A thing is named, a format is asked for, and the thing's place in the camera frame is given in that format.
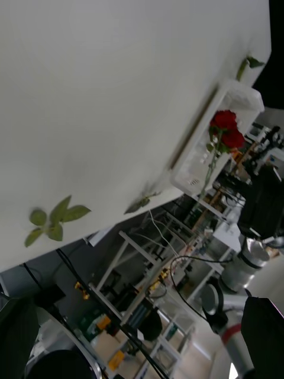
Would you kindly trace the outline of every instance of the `red rose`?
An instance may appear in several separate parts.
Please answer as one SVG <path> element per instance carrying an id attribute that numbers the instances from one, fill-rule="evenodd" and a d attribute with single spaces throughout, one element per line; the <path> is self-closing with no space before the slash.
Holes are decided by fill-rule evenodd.
<path id="1" fill-rule="evenodd" d="M 237 130 L 230 130 L 222 134 L 221 141 L 224 145 L 233 149 L 235 147 L 242 147 L 244 144 L 244 136 Z"/>
<path id="2" fill-rule="evenodd" d="M 217 126 L 219 129 L 237 129 L 236 114 L 231 111 L 218 111 L 210 122 L 210 126 Z"/>

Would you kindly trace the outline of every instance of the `yellow tag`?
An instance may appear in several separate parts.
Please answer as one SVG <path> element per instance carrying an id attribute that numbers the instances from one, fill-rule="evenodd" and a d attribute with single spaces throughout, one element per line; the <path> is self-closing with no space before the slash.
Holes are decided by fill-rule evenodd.
<path id="1" fill-rule="evenodd" d="M 111 358 L 111 360 L 108 363 L 109 368 L 111 371 L 115 371 L 120 363 L 124 359 L 124 353 L 121 350 L 118 350 L 118 352 Z"/>
<path id="2" fill-rule="evenodd" d="M 108 317 L 108 316 L 105 316 L 97 325 L 97 327 L 100 329 L 100 330 L 104 330 L 108 324 L 111 323 L 111 319 Z"/>

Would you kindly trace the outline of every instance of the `leaf decoration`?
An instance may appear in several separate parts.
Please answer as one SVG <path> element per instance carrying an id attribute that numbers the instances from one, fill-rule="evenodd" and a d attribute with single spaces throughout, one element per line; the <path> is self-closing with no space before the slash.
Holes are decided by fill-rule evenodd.
<path id="1" fill-rule="evenodd" d="M 84 205 L 75 205 L 74 207 L 66 210 L 62 218 L 62 222 L 68 223 L 70 221 L 79 220 L 89 212 L 91 212 L 91 209 L 85 207 Z"/>
<path id="2" fill-rule="evenodd" d="M 264 65 L 264 62 L 260 62 L 259 60 L 255 59 L 254 57 L 247 57 L 248 65 L 251 69 L 255 69 L 257 67 L 261 67 Z"/>
<path id="3" fill-rule="evenodd" d="M 42 209 L 35 209 L 30 214 L 30 222 L 36 226 L 44 226 L 47 220 L 47 214 Z"/>
<path id="4" fill-rule="evenodd" d="M 58 222 L 62 220 L 62 218 L 64 217 L 66 213 L 70 200 L 71 200 L 71 195 L 66 197 L 61 202 L 59 202 L 55 206 L 55 208 L 51 211 L 49 218 L 52 225 L 56 226 Z"/>
<path id="5" fill-rule="evenodd" d="M 51 226 L 51 228 L 48 229 L 47 235 L 50 239 L 53 239 L 54 241 L 62 241 L 63 240 L 63 229 L 61 224 L 56 224 L 54 226 Z"/>
<path id="6" fill-rule="evenodd" d="M 134 212 L 137 212 L 140 208 L 145 207 L 150 202 L 149 198 L 150 198 L 149 196 L 143 197 L 141 200 L 137 201 L 136 203 L 131 205 L 129 208 L 127 208 L 124 214 L 134 213 Z"/>
<path id="7" fill-rule="evenodd" d="M 43 234 L 43 229 L 36 228 L 31 231 L 31 233 L 25 239 L 25 247 L 31 246 L 37 239 Z"/>
<path id="8" fill-rule="evenodd" d="M 161 193 L 162 193 L 162 191 L 160 191 L 160 192 L 154 192 L 153 195 L 149 195 L 149 196 L 147 196 L 147 197 L 150 198 L 150 197 L 159 196 Z"/>

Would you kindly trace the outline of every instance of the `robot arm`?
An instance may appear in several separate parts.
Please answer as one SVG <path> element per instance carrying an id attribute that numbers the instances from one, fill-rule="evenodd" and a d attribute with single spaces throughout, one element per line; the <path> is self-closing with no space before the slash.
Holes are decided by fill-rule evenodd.
<path id="1" fill-rule="evenodd" d="M 246 287 L 269 260 L 260 242 L 247 240 L 244 249 L 222 275 L 205 286 L 201 299 L 211 329 L 226 347 L 240 379 L 255 377 L 249 350 L 241 334 L 244 306 L 250 293 Z"/>

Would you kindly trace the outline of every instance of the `white cable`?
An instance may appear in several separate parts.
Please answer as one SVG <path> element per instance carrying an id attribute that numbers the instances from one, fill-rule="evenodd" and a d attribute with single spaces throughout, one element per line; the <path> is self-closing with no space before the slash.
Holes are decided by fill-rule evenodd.
<path id="1" fill-rule="evenodd" d="M 162 225 L 164 225 L 164 227 L 166 227 L 167 228 L 167 230 L 177 239 L 177 240 L 179 240 L 179 241 L 181 241 L 184 245 L 185 245 L 185 247 L 187 248 L 188 247 L 188 244 L 180 237 L 180 236 L 178 236 L 175 232 L 173 232 L 169 227 L 167 227 L 166 226 L 166 224 L 164 224 L 164 223 L 162 223 L 161 221 L 157 221 L 157 220 L 155 220 L 155 222 L 157 223 L 157 224 L 162 224 Z"/>
<path id="2" fill-rule="evenodd" d="M 163 246 L 163 245 L 161 245 L 160 243 L 154 241 L 153 239 L 151 239 L 151 238 L 149 238 L 149 237 L 146 237 L 146 236 L 144 236 L 144 235 L 141 235 L 140 233 L 132 233 L 132 234 L 133 234 L 134 236 L 140 236 L 140 237 L 143 237 L 143 238 L 147 239 L 148 241 L 151 241 L 151 242 L 153 242 L 155 245 L 158 245 L 158 246 L 160 246 L 161 248 L 164 249 L 164 246 Z"/>
<path id="3" fill-rule="evenodd" d="M 163 236 L 162 232 L 160 231 L 160 228 L 158 227 L 158 225 L 155 223 L 154 221 L 154 218 L 153 218 L 153 215 L 152 215 L 152 212 L 151 210 L 149 209 L 149 213 L 150 213 L 150 216 L 151 216 L 151 220 L 154 224 L 154 227 L 158 230 L 158 232 L 160 233 L 160 236 L 162 237 L 162 239 L 164 241 L 166 241 L 166 243 L 170 246 L 170 248 L 172 249 L 173 253 L 175 254 L 175 256 L 179 256 L 179 254 L 175 251 L 175 249 L 173 248 L 173 246 L 170 244 L 170 242 Z"/>

